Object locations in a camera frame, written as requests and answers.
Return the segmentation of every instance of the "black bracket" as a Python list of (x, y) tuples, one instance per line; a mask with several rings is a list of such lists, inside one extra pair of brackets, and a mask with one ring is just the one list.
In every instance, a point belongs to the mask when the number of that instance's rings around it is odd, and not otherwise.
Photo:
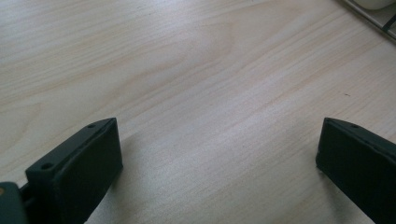
[(356, 124), (325, 119), (317, 167), (375, 223), (396, 223), (396, 145)]
[(121, 169), (116, 119), (92, 123), (30, 166), (21, 189), (0, 183), (0, 223), (82, 224)]

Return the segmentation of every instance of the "light wood surface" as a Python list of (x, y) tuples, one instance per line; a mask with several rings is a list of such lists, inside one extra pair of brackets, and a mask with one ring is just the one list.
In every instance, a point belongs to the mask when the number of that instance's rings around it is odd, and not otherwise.
[(0, 2), (0, 181), (116, 117), (89, 224), (372, 223), (318, 138), (332, 117), (396, 142), (395, 112), (395, 44), (334, 0)]

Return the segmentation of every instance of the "screw hole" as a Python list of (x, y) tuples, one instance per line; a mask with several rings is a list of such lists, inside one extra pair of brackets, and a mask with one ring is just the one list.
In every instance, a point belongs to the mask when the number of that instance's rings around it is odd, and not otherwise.
[(45, 163), (44, 165), (41, 166), (42, 170), (48, 170), (49, 168), (51, 168), (53, 166), (52, 163)]

